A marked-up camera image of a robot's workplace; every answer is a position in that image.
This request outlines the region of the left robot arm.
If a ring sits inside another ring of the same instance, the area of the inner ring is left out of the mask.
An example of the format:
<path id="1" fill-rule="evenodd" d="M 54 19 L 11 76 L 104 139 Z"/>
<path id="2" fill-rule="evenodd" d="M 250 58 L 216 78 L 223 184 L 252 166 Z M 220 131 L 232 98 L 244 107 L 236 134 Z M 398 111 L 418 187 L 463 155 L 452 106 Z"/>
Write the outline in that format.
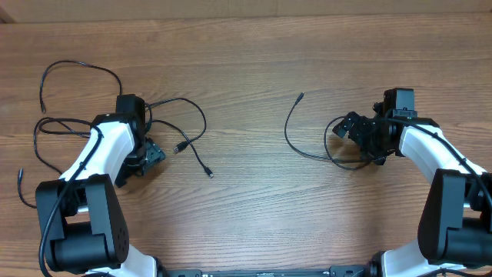
<path id="1" fill-rule="evenodd" d="M 89 140 L 74 164 L 35 191 L 42 238 L 42 274 L 166 276 L 161 261 L 138 251 L 115 187 L 158 163 L 162 154 L 145 137 L 145 101 L 120 95 L 116 110 L 89 122 Z"/>

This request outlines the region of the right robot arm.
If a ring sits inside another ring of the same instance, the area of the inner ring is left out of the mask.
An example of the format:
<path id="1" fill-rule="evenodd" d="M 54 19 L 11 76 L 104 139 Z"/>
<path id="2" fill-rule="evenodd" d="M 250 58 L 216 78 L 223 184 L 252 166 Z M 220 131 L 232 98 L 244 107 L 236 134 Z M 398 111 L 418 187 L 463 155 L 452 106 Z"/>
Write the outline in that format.
<path id="1" fill-rule="evenodd" d="M 420 117 L 414 90 L 393 88 L 372 118 L 349 112 L 333 127 L 361 151 L 364 164 L 383 165 L 394 154 L 410 159 L 430 183 L 417 238 L 382 252 L 367 276 L 464 275 L 491 264 L 491 174 L 445 139 L 431 118 Z"/>

